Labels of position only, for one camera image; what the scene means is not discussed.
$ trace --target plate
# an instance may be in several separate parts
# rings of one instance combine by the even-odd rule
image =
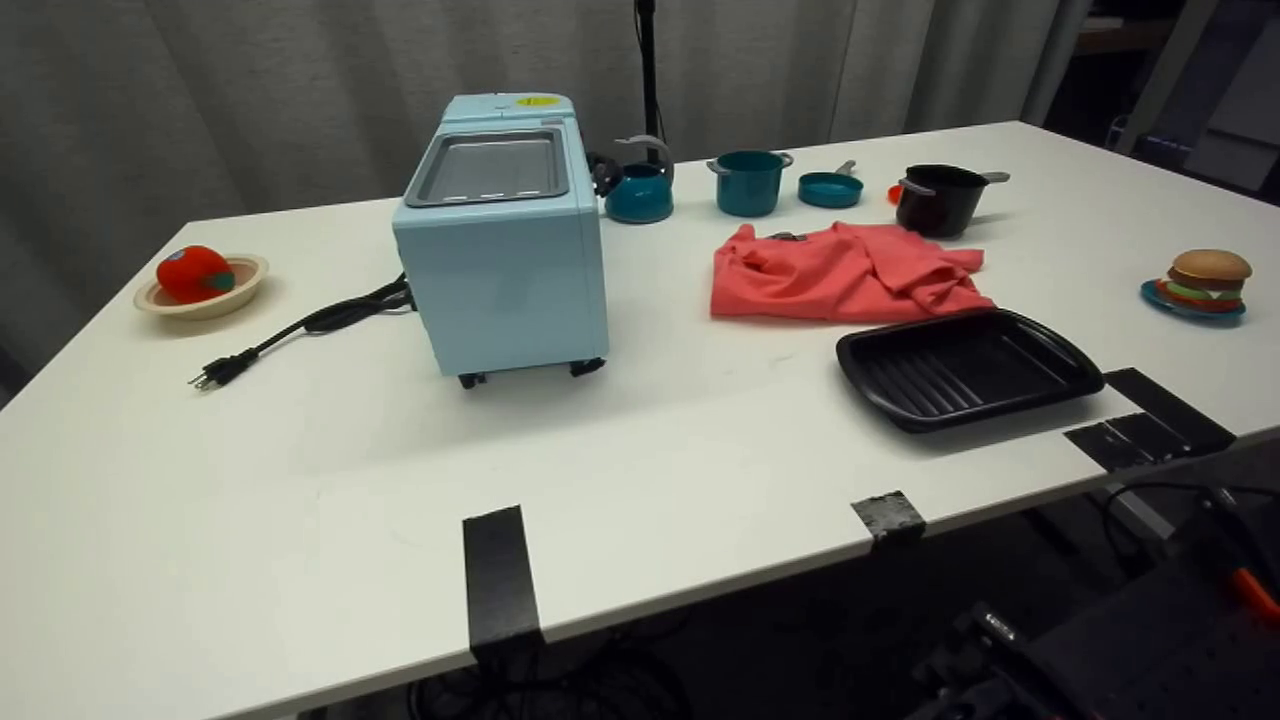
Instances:
[[[848,384],[909,434],[1061,403],[1104,390],[1051,329],[992,309],[834,339]]]
[[[1210,325],[1210,329],[1233,329],[1241,325],[1242,313],[1195,313],[1195,309],[1181,309],[1166,304],[1166,296],[1159,293],[1159,280],[1144,280],[1141,296],[1166,318],[1192,321],[1192,325]]]
[[[206,318],[234,313],[260,293],[260,284],[266,275],[266,262],[260,262],[260,257],[229,257],[229,265],[234,274],[234,289],[229,289],[219,296],[206,296],[200,304],[181,304],[181,300],[163,296],[163,289],[155,280],[142,284],[130,300],[136,300],[138,313],[163,318],[163,321],[206,321]]]

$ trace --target red fruit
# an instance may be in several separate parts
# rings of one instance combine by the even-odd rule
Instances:
[[[188,246],[163,257],[155,268],[155,280],[163,296],[172,296],[174,304],[200,304],[206,296],[234,289],[230,265],[205,246]]]

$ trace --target small plate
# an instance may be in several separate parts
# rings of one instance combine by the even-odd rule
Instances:
[[[1192,325],[1233,329],[1233,325],[1241,325],[1241,318],[1242,318],[1242,313],[1195,313],[1195,309],[1166,304],[1166,300],[1159,296],[1159,280],[1144,280],[1141,296],[1144,296],[1150,309],[1159,309],[1159,313],[1166,313],[1166,318],[1181,318],[1181,321],[1192,321]]]
[[[260,257],[229,257],[230,274],[234,274],[234,289],[219,293],[219,296],[206,296],[200,304],[174,304],[172,296],[158,293],[158,284],[142,284],[130,304],[147,318],[163,318],[163,321],[205,321],[205,318],[222,318],[222,313],[234,313],[243,309],[264,275],[266,275],[266,262]]]

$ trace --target white plate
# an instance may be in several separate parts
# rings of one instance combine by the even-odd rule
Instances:
[[[243,309],[255,289],[264,284],[266,275],[266,262],[260,257],[229,257],[230,274],[234,274],[234,289],[219,293],[219,296],[206,296],[200,304],[174,304],[172,296],[158,293],[158,284],[142,284],[130,300],[138,313],[147,318],[163,318],[163,321],[205,321],[205,318],[222,318],[222,313],[234,313]]]

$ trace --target white tabletop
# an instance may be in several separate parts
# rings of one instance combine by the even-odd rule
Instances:
[[[975,284],[1144,370],[1249,436],[1280,424],[1280,211],[1024,126],[795,150],[760,232],[882,224],[903,166],[1002,167],[958,246]],[[855,161],[853,211],[795,178]],[[933,534],[1095,480],[1063,429],[1130,411],[1114,394],[936,436],[858,408],[830,359],[853,329],[708,318],[737,220],[680,166],[674,216],[604,220],[607,370],[460,394],[410,318],[295,339],[222,394],[188,378],[400,274],[392,199],[188,224],[174,246],[252,253],[264,296],[172,334],[138,275],[0,416],[5,716],[280,711],[469,664],[460,520],[524,509],[544,632],[573,637],[863,556],[853,500],[903,494]],[[1249,325],[1195,329],[1134,300],[1195,246],[1254,265]]]

